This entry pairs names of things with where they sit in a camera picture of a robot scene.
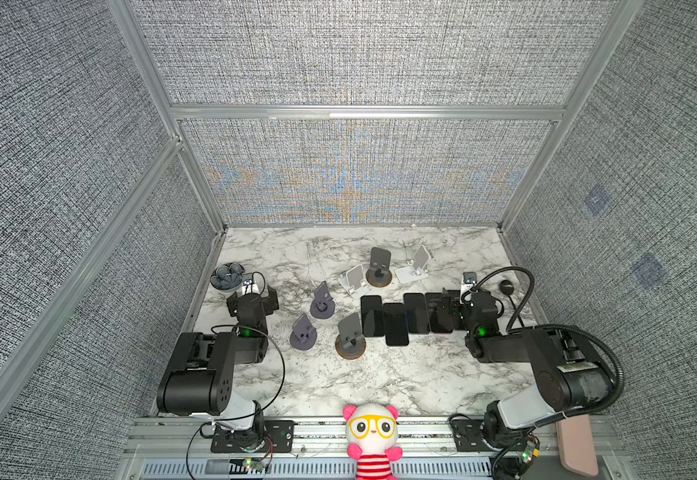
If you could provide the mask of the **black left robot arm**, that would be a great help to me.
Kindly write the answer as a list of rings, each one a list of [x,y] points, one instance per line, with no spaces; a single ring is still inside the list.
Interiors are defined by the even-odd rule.
[[[278,310],[278,292],[230,296],[238,322],[218,333],[180,334],[158,390],[158,411],[204,418],[214,428],[214,453],[260,452],[266,443],[264,406],[234,391],[234,368],[262,362],[268,347],[268,315]]]

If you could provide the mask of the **black phone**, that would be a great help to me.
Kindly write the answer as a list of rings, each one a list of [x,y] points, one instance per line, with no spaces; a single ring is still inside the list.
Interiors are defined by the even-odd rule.
[[[383,306],[385,343],[390,347],[404,347],[409,344],[406,312],[402,303],[386,303]]]
[[[430,332],[425,295],[406,293],[403,296],[406,328],[409,334],[426,335]]]
[[[385,335],[383,301],[379,295],[364,295],[360,298],[362,333],[365,337]]]

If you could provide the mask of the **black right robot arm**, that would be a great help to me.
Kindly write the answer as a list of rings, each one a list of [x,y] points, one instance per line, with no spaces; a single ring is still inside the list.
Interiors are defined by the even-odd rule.
[[[481,436],[493,450],[537,428],[606,410],[624,390],[624,369],[614,352],[576,326],[512,326],[501,333],[494,299],[483,290],[464,300],[443,290],[435,312],[445,326],[464,333],[465,348],[478,362],[531,367],[534,384],[486,407]]]

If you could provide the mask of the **blue phone mid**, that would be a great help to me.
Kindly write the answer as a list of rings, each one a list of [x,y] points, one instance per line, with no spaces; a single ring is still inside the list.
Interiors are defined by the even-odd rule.
[[[429,331],[435,334],[450,334],[453,330],[448,310],[448,298],[443,293],[424,294]]]

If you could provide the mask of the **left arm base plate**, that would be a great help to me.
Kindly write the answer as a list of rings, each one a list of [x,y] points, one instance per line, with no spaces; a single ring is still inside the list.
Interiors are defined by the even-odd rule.
[[[264,420],[254,423],[248,430],[228,430],[216,426],[210,452],[215,454],[252,454],[262,455],[292,452],[294,442],[294,426],[292,420]]]

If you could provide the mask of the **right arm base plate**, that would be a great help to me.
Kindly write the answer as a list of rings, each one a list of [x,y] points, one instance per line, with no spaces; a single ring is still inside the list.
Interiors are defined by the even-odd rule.
[[[504,448],[516,449],[531,428],[511,429],[499,415],[472,418],[454,414],[447,420],[458,452],[498,452]]]

